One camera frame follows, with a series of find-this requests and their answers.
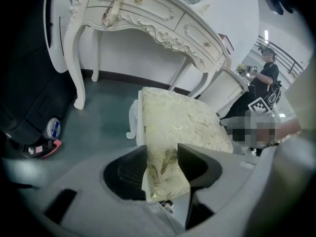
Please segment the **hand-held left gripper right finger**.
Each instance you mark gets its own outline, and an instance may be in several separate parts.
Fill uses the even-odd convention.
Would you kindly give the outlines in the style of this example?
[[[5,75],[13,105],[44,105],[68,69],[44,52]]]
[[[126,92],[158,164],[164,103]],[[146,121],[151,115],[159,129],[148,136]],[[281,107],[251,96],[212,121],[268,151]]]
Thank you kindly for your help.
[[[178,144],[178,163],[190,185],[185,232],[179,237],[244,237],[249,210],[239,194],[258,157]]]

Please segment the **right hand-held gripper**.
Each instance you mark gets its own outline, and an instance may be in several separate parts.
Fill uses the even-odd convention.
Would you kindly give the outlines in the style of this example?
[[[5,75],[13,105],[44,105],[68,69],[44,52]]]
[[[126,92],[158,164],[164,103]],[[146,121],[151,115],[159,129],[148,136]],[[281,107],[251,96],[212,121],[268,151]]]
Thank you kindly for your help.
[[[263,149],[276,140],[279,121],[262,98],[248,105],[244,116],[232,120],[232,136],[250,148]]]

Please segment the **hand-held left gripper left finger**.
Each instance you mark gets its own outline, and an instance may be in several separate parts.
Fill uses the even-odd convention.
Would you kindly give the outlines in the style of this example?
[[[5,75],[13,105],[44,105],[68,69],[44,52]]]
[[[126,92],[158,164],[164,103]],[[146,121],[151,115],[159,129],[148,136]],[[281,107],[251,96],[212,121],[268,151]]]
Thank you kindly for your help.
[[[159,202],[147,199],[147,149],[93,154],[43,182],[34,159],[6,160],[26,207],[58,237],[179,237],[185,231]]]

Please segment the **cream upholstered footstool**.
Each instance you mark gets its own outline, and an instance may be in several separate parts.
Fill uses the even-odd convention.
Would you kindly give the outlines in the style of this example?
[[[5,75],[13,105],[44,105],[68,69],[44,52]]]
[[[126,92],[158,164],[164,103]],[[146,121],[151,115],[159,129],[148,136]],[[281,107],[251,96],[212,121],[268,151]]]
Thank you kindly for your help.
[[[178,164],[178,144],[225,153],[232,141],[216,113],[204,102],[172,91],[143,87],[128,112],[126,137],[147,147],[146,197],[162,201],[182,196],[190,185]]]

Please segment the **white ornate furniture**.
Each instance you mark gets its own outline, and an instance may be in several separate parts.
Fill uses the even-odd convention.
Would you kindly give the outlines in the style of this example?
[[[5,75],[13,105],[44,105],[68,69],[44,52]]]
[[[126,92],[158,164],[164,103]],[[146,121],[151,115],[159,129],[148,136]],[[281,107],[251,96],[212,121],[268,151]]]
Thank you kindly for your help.
[[[92,50],[100,60],[102,32],[136,29],[148,34],[166,49],[182,53],[186,59],[173,80],[173,90],[190,66],[203,76],[189,93],[196,98],[210,85],[214,73],[231,65],[231,57],[219,34],[183,0],[72,0],[71,17],[64,36],[67,69],[77,90],[75,108],[85,105],[85,89],[79,65],[79,40],[86,27],[93,30]]]

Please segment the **person's right forearm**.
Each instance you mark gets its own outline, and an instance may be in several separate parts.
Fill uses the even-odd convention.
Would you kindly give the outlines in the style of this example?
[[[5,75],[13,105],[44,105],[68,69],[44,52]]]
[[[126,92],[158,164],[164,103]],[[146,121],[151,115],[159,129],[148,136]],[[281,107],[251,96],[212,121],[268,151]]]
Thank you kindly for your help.
[[[292,118],[279,123],[275,129],[275,141],[281,141],[288,135],[296,134],[302,130],[298,118]]]

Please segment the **white ornate side cabinet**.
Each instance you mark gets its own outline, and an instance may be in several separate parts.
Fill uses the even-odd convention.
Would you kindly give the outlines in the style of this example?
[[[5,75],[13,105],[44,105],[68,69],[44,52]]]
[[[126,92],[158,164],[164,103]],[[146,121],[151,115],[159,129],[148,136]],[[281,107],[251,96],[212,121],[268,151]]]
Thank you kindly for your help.
[[[223,117],[233,103],[247,91],[248,84],[241,76],[222,67],[214,74],[210,85],[198,100],[206,103],[218,116]]]

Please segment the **person's white t-shirt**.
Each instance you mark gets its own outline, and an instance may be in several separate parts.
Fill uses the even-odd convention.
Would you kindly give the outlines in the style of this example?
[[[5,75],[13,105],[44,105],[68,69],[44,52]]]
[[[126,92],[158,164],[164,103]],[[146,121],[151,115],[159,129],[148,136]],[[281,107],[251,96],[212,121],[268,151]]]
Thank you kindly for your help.
[[[289,102],[303,130],[316,130],[316,56],[286,90]]]

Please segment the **black balcony railing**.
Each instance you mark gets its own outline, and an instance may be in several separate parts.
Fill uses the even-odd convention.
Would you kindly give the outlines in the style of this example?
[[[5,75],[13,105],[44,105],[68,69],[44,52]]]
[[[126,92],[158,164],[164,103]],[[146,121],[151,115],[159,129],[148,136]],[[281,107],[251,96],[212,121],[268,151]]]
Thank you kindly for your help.
[[[273,42],[265,40],[262,36],[258,36],[254,46],[259,52],[262,52],[265,48],[272,49],[276,54],[275,62],[279,67],[284,68],[293,79],[296,79],[303,72],[303,67],[292,56]]]

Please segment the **person's left patterned sneaker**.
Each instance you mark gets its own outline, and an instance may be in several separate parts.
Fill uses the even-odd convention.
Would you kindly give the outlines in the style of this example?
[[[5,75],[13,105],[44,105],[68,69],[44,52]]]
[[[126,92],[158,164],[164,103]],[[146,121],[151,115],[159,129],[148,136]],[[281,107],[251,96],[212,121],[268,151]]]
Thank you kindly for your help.
[[[173,214],[174,203],[171,200],[163,200],[159,202],[160,205],[170,214]]]

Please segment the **person's light grey trousers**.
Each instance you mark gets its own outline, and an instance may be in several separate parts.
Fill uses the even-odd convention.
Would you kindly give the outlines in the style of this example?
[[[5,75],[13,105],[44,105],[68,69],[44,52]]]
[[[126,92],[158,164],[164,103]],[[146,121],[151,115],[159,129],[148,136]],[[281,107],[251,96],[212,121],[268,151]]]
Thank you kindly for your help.
[[[253,220],[259,237],[316,237],[316,132],[277,147]]]

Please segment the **dark brown box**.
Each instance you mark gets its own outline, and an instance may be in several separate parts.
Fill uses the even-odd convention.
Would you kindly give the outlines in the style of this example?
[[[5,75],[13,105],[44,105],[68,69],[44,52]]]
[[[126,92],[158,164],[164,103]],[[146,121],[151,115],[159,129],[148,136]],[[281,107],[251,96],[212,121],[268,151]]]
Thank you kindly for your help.
[[[227,48],[228,53],[231,55],[234,52],[234,47],[233,47],[231,41],[229,40],[228,36],[224,35],[224,34],[219,34],[219,36],[223,40],[223,42]]]

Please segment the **white round blue labelled container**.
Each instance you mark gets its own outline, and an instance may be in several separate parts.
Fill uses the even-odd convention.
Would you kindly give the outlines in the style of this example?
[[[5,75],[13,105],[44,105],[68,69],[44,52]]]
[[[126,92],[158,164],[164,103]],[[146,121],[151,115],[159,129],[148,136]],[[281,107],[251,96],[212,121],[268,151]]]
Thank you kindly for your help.
[[[57,118],[51,118],[46,125],[43,137],[47,140],[57,140],[61,134],[61,123]]]

